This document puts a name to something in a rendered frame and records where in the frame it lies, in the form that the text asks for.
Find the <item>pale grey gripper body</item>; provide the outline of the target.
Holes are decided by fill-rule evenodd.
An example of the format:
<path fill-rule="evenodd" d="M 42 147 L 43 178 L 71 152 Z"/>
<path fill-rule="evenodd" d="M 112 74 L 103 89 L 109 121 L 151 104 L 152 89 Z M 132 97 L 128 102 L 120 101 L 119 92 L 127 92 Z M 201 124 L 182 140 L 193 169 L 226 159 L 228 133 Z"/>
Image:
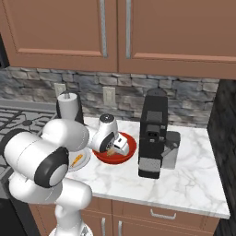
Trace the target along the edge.
<path fill-rule="evenodd" d="M 127 155 L 129 153 L 129 146 L 127 142 L 115 142 L 113 144 L 114 151 L 121 155 Z"/>

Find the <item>white plate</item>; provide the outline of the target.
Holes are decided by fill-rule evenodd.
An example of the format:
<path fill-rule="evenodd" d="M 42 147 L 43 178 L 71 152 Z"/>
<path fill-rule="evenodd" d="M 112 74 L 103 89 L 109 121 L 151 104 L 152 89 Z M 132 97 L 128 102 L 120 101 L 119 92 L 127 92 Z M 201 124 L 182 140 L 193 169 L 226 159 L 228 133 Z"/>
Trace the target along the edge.
<path fill-rule="evenodd" d="M 73 160 L 80 154 L 83 155 L 83 158 L 81 160 L 79 160 L 74 167 L 71 167 L 71 164 L 72 164 Z M 88 162 L 90 160 L 90 156 L 91 156 L 90 150 L 87 147 L 82 149 L 82 150 L 79 150 L 77 152 L 70 152 L 69 153 L 69 168 L 68 168 L 68 171 L 69 172 L 78 171 L 79 169 L 83 168 L 85 165 L 88 164 Z"/>

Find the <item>orange shrimp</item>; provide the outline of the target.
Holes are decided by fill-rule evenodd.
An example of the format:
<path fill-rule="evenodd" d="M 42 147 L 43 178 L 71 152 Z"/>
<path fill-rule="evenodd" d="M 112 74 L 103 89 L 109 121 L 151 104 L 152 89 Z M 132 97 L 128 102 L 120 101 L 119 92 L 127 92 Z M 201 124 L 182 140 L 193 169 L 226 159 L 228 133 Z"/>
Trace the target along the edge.
<path fill-rule="evenodd" d="M 74 167 L 74 166 L 77 164 L 77 162 L 78 162 L 79 160 L 81 160 L 82 158 L 83 158 L 83 155 L 82 155 L 82 154 L 78 155 L 78 156 L 73 160 L 73 162 L 72 162 L 72 164 L 71 164 L 71 167 Z"/>

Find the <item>red bowl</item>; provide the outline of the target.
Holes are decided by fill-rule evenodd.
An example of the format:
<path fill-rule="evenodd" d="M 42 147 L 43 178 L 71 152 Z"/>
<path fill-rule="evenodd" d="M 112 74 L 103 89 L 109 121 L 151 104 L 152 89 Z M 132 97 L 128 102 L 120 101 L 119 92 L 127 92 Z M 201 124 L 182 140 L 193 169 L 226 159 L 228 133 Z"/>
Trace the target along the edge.
<path fill-rule="evenodd" d="M 93 150 L 93 154 L 102 162 L 108 163 L 108 164 L 121 164 L 130 158 L 133 157 L 133 155 L 136 152 L 136 141 L 127 133 L 121 132 L 121 135 L 124 136 L 127 139 L 127 145 L 129 147 L 128 153 L 124 156 L 118 153 L 114 153 L 111 156 L 108 156 L 106 152 L 100 153 L 95 150 Z"/>

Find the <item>black coffee machine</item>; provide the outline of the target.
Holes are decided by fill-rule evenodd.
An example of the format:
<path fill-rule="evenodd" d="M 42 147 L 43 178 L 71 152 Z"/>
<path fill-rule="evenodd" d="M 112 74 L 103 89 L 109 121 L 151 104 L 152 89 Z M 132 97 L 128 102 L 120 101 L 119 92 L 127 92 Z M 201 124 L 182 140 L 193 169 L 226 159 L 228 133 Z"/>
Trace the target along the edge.
<path fill-rule="evenodd" d="M 161 168 L 175 168 L 181 135 L 168 131 L 167 127 L 167 93 L 160 88 L 151 88 L 147 91 L 140 119 L 139 177 L 158 179 Z"/>

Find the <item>narrow brown drawer front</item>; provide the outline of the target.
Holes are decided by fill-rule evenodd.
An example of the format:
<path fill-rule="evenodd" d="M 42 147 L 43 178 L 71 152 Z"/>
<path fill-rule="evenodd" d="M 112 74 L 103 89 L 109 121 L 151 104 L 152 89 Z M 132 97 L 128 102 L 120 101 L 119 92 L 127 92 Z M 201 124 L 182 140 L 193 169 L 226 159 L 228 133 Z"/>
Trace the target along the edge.
<path fill-rule="evenodd" d="M 111 214 L 112 200 L 93 196 L 89 208 L 101 213 Z"/>

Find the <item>white paper towel roll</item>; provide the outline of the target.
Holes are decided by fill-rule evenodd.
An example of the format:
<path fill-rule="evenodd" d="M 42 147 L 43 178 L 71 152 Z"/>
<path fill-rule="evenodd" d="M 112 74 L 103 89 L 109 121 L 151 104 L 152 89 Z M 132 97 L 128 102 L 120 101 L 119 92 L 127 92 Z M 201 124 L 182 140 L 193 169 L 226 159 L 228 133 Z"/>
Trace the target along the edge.
<path fill-rule="evenodd" d="M 56 111 L 61 119 L 84 123 L 81 100 L 77 92 L 66 90 L 61 93 L 57 97 Z"/>

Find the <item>brown lower cupboard door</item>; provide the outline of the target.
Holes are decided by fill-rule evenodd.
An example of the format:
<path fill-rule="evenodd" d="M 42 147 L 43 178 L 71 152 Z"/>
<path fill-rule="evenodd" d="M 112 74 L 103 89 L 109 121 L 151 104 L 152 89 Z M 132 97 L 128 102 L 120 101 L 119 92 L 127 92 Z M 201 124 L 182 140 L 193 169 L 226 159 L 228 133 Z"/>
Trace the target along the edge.
<path fill-rule="evenodd" d="M 106 236 L 113 236 L 112 233 L 112 213 L 105 214 L 89 208 L 81 211 L 84 222 L 91 228 L 94 236 L 102 236 L 101 219 L 106 218 Z M 49 236 L 56 227 L 56 217 L 54 215 L 55 205 L 33 205 L 29 204 L 30 211 L 35 219 L 41 236 Z"/>
<path fill-rule="evenodd" d="M 214 236 L 213 232 L 192 230 L 168 224 L 113 216 L 113 236 L 118 236 L 118 221 L 123 222 L 122 236 Z"/>

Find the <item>brown cupboard door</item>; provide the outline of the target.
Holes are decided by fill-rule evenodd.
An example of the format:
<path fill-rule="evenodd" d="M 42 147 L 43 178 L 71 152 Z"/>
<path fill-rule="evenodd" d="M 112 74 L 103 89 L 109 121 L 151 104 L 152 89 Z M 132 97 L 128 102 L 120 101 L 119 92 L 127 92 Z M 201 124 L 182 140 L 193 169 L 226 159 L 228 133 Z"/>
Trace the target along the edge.
<path fill-rule="evenodd" d="M 81 211 L 84 222 L 91 228 L 94 236 L 102 236 L 101 219 L 106 218 L 106 236 L 113 236 L 112 233 L 112 213 L 105 214 L 89 208 Z M 56 227 L 56 217 L 54 215 L 55 205 L 33 205 L 29 204 L 30 211 L 35 219 L 41 236 L 49 236 Z"/>
<path fill-rule="evenodd" d="M 236 0 L 131 0 L 130 59 L 117 6 L 119 71 L 236 79 Z"/>
<path fill-rule="evenodd" d="M 123 222 L 122 236 L 214 236 L 213 232 L 192 230 L 168 224 L 113 216 L 113 236 L 118 236 L 118 221 Z"/>
<path fill-rule="evenodd" d="M 0 33 L 16 67 L 115 72 L 117 1 L 105 0 L 102 55 L 100 0 L 0 0 Z"/>

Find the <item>black tall appliance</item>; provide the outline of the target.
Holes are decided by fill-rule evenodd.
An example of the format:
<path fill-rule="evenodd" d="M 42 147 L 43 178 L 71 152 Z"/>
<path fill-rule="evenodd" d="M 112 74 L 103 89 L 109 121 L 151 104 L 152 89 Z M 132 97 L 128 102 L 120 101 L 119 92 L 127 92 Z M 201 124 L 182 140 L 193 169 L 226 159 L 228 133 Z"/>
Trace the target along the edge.
<path fill-rule="evenodd" d="M 219 81 L 207 132 L 230 210 L 214 236 L 236 236 L 236 80 Z"/>

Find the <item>grey stove with hob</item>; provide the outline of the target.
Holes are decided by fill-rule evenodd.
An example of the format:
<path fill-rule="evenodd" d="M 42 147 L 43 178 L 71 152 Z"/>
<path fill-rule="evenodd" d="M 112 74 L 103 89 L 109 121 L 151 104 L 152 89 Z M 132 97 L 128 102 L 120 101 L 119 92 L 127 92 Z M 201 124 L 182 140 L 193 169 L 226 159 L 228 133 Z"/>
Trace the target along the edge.
<path fill-rule="evenodd" d="M 0 141 L 10 130 L 22 128 L 39 135 L 56 116 L 53 104 L 0 99 Z M 48 236 L 37 207 L 11 196 L 9 176 L 13 170 L 0 155 L 0 236 Z"/>

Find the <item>brown upper cupboard door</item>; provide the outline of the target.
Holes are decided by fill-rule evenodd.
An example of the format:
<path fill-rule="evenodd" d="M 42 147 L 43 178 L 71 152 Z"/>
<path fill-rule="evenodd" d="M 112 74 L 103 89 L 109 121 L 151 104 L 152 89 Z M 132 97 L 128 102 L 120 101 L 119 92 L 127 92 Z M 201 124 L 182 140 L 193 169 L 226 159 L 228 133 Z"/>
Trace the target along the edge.
<path fill-rule="evenodd" d="M 115 72 L 117 1 L 105 0 L 102 55 L 100 0 L 0 0 L 0 33 L 16 67 Z"/>
<path fill-rule="evenodd" d="M 119 71 L 236 79 L 236 0 L 131 0 L 130 59 L 117 6 Z"/>

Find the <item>black range hood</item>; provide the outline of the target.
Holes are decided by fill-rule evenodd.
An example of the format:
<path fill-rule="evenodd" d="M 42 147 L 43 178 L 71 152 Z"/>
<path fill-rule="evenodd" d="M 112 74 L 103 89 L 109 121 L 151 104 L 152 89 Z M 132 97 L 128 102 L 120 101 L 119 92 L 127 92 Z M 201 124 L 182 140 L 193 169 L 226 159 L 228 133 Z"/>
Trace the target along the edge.
<path fill-rule="evenodd" d="M 10 63 L 8 61 L 8 57 L 6 54 L 6 48 L 2 39 L 2 36 L 0 34 L 0 69 L 4 69 L 10 66 Z"/>

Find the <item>white wall outlet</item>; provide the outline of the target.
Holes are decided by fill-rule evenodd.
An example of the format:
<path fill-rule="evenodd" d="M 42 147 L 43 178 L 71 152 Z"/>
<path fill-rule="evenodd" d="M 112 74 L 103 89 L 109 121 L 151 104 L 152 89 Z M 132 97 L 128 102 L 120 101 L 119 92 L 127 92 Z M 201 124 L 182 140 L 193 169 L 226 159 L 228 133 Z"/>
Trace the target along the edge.
<path fill-rule="evenodd" d="M 55 83 L 54 84 L 55 95 L 59 96 L 62 92 L 66 90 L 65 84 Z"/>
<path fill-rule="evenodd" d="M 103 102 L 107 106 L 113 106 L 115 104 L 115 88 L 103 88 Z"/>

